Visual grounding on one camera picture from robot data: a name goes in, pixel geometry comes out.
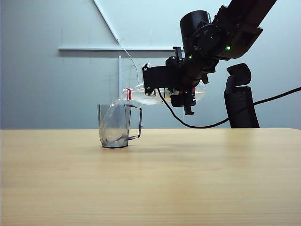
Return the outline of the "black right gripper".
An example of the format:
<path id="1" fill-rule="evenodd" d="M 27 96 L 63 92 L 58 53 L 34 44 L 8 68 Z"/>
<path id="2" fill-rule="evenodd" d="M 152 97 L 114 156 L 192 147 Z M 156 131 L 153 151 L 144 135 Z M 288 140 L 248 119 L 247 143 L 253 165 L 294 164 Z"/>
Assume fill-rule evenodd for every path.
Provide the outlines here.
<path id="1" fill-rule="evenodd" d="M 177 91 L 194 88 L 199 83 L 208 84 L 208 74 L 215 72 L 216 60 L 203 59 L 189 55 L 182 57 L 181 47 L 173 47 L 175 56 L 166 60 L 168 69 L 166 86 Z M 196 104 L 195 96 L 192 93 L 179 93 L 170 96 L 173 107 L 183 107 L 185 115 L 193 115 L 191 107 Z"/>

